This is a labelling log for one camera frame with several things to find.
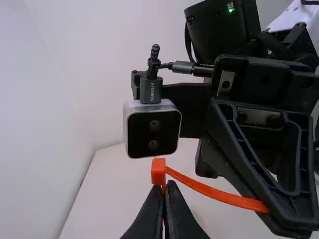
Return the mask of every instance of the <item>black plastic mount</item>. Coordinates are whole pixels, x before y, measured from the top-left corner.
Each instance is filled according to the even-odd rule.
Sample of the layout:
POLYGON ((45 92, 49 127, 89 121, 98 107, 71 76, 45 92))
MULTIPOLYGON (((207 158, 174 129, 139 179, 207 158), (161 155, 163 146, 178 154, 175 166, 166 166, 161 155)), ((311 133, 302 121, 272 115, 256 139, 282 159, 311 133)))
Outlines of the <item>black plastic mount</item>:
POLYGON ((309 238, 319 229, 312 132, 307 114, 212 99, 199 157, 240 194, 270 208, 270 215, 258 215, 273 233, 309 238), (249 123, 249 117, 260 120, 263 114, 281 121, 249 123))
MULTIPOLYGON (((132 72, 134 99, 139 78, 132 72)), ((180 137, 200 138, 196 174, 224 176, 279 236, 309 238, 319 229, 313 119, 319 77, 292 61, 221 55, 211 81, 164 85, 182 113, 180 137)))

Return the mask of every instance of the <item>screw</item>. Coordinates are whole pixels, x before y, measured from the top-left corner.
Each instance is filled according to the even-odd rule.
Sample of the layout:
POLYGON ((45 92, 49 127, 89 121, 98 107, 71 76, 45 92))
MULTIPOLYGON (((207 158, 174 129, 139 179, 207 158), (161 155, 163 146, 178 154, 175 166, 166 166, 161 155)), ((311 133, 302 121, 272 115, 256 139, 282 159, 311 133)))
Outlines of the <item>screw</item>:
POLYGON ((247 120, 247 115, 244 112, 238 112, 236 121, 238 123, 244 123, 247 120))

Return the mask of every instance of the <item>white wall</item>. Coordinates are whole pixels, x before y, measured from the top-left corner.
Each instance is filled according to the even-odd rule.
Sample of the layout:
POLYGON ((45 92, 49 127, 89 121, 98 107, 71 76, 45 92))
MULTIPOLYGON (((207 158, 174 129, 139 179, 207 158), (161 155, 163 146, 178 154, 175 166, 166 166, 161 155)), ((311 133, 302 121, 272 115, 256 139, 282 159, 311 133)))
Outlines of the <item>white wall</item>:
POLYGON ((0 238, 55 239, 92 138, 23 1, 0 1, 0 36, 0 238))
MULTIPOLYGON (((163 62, 187 60, 183 10, 196 2, 0 0, 0 238, 58 237, 95 149, 122 140, 131 70, 153 43, 163 62)), ((274 9, 258 5, 268 24, 274 9)))

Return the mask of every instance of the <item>black cable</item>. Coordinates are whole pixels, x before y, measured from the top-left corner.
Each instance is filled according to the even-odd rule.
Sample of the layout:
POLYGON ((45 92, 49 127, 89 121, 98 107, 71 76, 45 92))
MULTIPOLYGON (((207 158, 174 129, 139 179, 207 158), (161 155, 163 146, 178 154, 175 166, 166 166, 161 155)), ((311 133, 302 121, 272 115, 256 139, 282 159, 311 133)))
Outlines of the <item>black cable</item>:
POLYGON ((173 62, 168 62, 168 63, 162 63, 162 64, 160 64, 160 66, 159 66, 159 69, 172 69, 172 67, 173 67, 173 62))
POLYGON ((158 77, 158 70, 160 66, 159 60, 160 46, 154 44, 151 49, 151 56, 148 59, 148 70, 146 71, 146 77, 149 80, 155 80, 158 77))

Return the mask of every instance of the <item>white surface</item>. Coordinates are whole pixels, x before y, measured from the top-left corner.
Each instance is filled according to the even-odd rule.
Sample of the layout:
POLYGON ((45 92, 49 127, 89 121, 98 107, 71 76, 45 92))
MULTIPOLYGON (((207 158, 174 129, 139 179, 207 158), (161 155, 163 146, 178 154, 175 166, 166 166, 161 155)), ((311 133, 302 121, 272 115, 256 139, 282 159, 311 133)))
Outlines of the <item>white surface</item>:
POLYGON ((270 33, 284 31, 298 23, 307 25, 310 39, 319 55, 319 5, 303 5, 300 0, 294 0, 267 28, 270 33))
POLYGON ((22 1, 0 35, 0 238, 56 239, 94 151, 22 1))
MULTIPOLYGON (((237 191, 223 178, 196 176, 198 140, 181 139, 167 166, 226 192, 237 191)), ((97 151, 60 239, 118 239, 138 214, 151 184, 152 159, 129 159, 123 144, 97 151)), ((275 239, 252 211, 210 199, 177 183, 198 223, 212 239, 275 239)))

